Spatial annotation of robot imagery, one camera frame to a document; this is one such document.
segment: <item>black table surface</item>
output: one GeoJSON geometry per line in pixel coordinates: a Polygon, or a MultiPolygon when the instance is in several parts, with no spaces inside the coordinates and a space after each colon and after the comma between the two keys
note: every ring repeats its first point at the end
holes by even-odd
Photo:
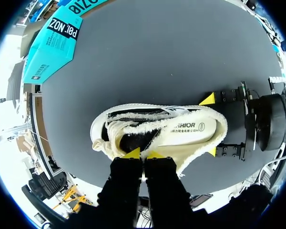
{"type": "MultiPolygon", "coordinates": [[[[198,104],[205,92],[241,80],[260,95],[279,76],[276,54],[258,21],[224,0],[117,0],[83,20],[74,59],[42,87],[48,140],[59,166],[102,187],[111,160],[92,150],[90,127],[104,110],[127,103],[198,104]]],[[[227,141],[243,141],[243,113],[226,114],[227,141]]],[[[276,151],[242,162],[210,154],[194,160],[182,182],[193,195],[234,185],[276,151]]],[[[147,195],[146,186],[140,191],[147,195]]]]}

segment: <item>cyan cardboard box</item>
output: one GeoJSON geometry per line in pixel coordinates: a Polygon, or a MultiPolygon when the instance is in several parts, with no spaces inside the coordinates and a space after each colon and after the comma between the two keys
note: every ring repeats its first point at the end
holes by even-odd
{"type": "Polygon", "coordinates": [[[66,7],[76,15],[82,16],[84,13],[106,1],[107,0],[72,0],[66,7]]]}
{"type": "Polygon", "coordinates": [[[24,83],[42,84],[73,59],[82,18],[61,6],[35,38],[24,68],[24,83]]]}

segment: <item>white sneaker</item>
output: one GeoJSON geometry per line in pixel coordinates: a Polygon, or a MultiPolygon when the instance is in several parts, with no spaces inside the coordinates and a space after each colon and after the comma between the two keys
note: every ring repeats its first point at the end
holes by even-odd
{"type": "Polygon", "coordinates": [[[140,148],[173,158],[177,174],[226,136],[226,118],[206,106],[124,104],[101,113],[91,125],[92,148],[111,160],[140,148]]]}

